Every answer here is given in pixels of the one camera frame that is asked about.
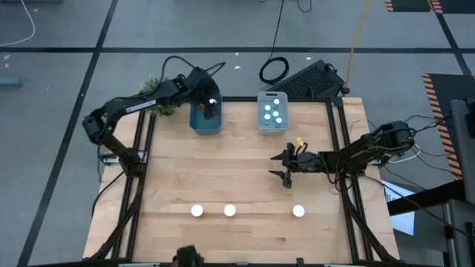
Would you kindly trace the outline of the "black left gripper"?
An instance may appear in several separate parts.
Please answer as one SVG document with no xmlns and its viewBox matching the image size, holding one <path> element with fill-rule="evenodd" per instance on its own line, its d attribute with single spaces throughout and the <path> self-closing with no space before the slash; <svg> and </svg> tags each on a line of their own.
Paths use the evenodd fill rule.
<svg viewBox="0 0 475 267">
<path fill-rule="evenodd" d="M 192 105 L 206 104 L 209 99 L 220 94 L 220 89 L 212 76 L 204 69 L 195 67 L 185 79 L 190 89 L 188 101 Z M 203 115 L 211 119 L 219 114 L 219 105 L 213 104 L 203 108 Z"/>
</svg>

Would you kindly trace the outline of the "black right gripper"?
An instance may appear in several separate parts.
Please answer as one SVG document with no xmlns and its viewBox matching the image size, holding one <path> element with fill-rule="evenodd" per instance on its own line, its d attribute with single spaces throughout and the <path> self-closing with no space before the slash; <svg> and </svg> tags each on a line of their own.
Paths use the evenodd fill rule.
<svg viewBox="0 0 475 267">
<path fill-rule="evenodd" d="M 319 154 L 306 151 L 299 147 L 295 152 L 295 146 L 288 142 L 286 148 L 279 155 L 273 156 L 271 160 L 280 160 L 283 162 L 296 161 L 293 172 L 298 173 L 327 173 L 327 164 Z M 282 186 L 285 188 L 292 187 L 291 171 L 273 171 L 269 173 L 277 175 L 282 180 Z"/>
</svg>

